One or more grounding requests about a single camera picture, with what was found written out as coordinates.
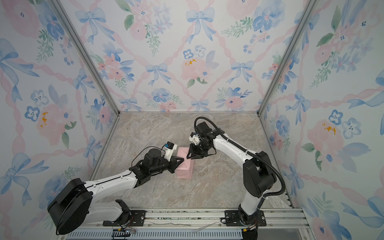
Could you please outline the purple wrapping paper sheet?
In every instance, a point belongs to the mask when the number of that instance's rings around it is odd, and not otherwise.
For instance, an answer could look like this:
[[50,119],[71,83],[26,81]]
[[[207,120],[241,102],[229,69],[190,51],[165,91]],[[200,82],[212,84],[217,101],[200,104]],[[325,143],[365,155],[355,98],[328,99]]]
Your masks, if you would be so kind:
[[177,157],[183,158],[184,161],[176,168],[175,174],[179,179],[189,180],[192,178],[195,161],[187,159],[189,148],[178,148]]

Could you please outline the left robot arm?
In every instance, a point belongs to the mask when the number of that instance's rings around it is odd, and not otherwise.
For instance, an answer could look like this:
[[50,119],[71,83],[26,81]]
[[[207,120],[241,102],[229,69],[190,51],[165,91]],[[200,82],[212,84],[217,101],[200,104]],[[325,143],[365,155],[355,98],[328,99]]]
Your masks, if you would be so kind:
[[66,235],[82,224],[99,221],[126,225],[131,220],[131,211],[122,200],[110,204],[98,204],[98,200],[117,192],[134,189],[147,183],[151,177],[164,171],[174,173],[184,158],[163,154],[152,148],[144,158],[128,170],[100,180],[83,182],[71,180],[48,205],[48,213],[56,227],[57,235]]

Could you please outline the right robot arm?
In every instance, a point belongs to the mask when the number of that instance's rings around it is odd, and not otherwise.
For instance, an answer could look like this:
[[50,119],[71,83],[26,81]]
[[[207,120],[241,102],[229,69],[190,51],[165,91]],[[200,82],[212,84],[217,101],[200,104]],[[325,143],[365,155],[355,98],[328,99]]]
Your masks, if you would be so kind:
[[240,145],[205,117],[195,119],[189,139],[187,159],[203,159],[211,156],[209,151],[214,150],[213,155],[222,152],[242,167],[246,195],[238,208],[238,220],[245,226],[254,226],[264,200],[278,179],[278,171],[272,166],[268,154]]

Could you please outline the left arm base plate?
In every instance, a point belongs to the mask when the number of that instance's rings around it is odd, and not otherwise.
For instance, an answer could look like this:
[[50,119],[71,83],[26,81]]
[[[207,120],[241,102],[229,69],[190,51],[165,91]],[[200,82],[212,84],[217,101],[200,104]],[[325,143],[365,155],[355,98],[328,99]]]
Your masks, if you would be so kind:
[[113,222],[103,221],[103,227],[142,227],[146,213],[145,210],[125,211]]

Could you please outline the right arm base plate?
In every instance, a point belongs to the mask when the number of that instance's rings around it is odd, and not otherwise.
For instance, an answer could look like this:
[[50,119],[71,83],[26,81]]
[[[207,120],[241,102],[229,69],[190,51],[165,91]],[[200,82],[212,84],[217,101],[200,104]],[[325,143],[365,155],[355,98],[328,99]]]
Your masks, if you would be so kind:
[[258,224],[259,227],[265,227],[267,225],[266,217],[261,210],[250,216],[239,210],[226,210],[224,214],[221,223],[227,227],[251,227],[255,224]]

